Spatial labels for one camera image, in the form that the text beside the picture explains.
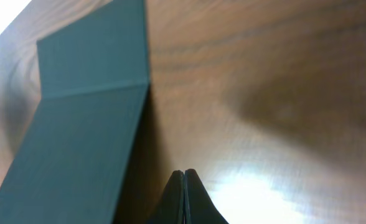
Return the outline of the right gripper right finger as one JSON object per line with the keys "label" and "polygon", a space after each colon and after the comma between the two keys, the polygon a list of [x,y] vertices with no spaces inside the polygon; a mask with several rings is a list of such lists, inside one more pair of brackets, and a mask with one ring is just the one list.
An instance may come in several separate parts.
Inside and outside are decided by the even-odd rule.
{"label": "right gripper right finger", "polygon": [[184,172],[184,215],[187,224],[228,224],[195,169]]}

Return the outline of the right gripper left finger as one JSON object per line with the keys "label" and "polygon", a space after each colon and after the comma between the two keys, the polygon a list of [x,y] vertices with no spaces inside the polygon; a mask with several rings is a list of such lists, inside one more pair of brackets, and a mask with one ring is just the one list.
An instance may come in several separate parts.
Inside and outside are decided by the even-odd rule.
{"label": "right gripper left finger", "polygon": [[183,224],[184,222],[184,173],[175,170],[146,224]]}

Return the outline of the black gift box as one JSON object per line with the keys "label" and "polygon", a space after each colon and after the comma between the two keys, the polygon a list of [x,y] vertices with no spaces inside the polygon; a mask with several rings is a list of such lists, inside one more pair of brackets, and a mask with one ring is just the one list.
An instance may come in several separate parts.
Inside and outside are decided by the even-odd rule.
{"label": "black gift box", "polygon": [[149,88],[142,1],[32,1],[0,35],[0,224],[112,223]]}

